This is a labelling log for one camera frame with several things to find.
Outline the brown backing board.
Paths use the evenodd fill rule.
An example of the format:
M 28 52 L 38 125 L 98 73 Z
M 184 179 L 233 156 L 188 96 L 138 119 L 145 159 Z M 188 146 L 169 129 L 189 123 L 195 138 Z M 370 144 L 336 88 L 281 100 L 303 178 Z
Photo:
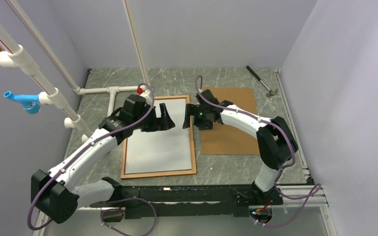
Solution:
M 219 102 L 230 101 L 239 108 L 258 114 L 254 91 L 252 88 L 203 87 L 209 89 Z M 201 133 L 201 154 L 212 155 L 258 155 L 257 140 L 230 125 L 217 122 L 211 130 Z

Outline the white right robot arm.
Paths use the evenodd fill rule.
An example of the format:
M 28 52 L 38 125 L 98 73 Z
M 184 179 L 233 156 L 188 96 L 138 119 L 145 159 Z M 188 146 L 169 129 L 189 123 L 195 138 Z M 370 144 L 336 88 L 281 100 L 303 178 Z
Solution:
M 188 103 L 185 108 L 183 128 L 194 125 L 199 130 L 210 130 L 215 122 L 235 127 L 256 138 L 263 162 L 252 199 L 263 204 L 270 199 L 271 190 L 279 180 L 283 169 L 295 162 L 298 144 L 286 121 L 277 116 L 265 118 L 241 109 L 230 101 L 219 102 L 209 89 L 196 95 L 198 104 Z

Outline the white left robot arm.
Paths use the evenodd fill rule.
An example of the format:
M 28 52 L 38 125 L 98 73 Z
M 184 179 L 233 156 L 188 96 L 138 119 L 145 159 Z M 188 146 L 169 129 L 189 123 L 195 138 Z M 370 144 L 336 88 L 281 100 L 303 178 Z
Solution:
M 160 103 L 160 117 L 154 102 L 132 94 L 122 107 L 104 118 L 98 128 L 71 156 L 53 169 L 37 170 L 31 177 L 31 204 L 52 221 L 61 224 L 79 208 L 81 194 L 75 193 L 81 176 L 135 130 L 166 131 L 175 127 L 166 104 Z

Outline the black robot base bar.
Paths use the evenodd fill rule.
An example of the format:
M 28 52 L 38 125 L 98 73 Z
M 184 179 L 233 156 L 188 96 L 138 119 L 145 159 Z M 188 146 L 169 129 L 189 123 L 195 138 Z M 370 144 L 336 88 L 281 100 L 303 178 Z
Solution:
M 281 206 L 284 202 L 271 189 L 262 193 L 254 184 L 123 186 L 114 180 L 113 196 L 92 207 L 121 207 L 125 219 L 168 216 L 232 215 L 248 217 L 253 207 Z

